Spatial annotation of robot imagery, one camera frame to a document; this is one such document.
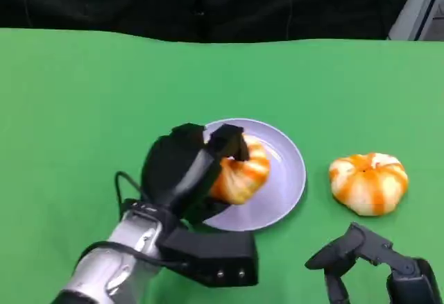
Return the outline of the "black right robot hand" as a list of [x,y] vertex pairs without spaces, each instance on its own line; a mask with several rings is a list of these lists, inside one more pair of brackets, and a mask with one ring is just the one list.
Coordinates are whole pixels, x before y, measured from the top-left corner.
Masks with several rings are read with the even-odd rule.
[[361,258],[373,266],[386,264],[391,273],[386,289],[391,303],[442,303],[440,290],[430,263],[393,249],[393,242],[352,222],[344,235],[322,247],[305,262],[309,270],[322,270],[330,303],[349,303],[342,277]]

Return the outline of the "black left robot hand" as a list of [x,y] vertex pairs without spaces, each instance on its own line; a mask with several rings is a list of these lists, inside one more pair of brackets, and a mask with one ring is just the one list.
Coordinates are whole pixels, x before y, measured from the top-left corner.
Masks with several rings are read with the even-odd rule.
[[211,193],[222,173],[221,162],[250,158],[242,127],[223,124],[208,141],[204,131],[204,126],[193,123],[172,128],[152,145],[141,172],[141,197],[192,224],[231,205]]

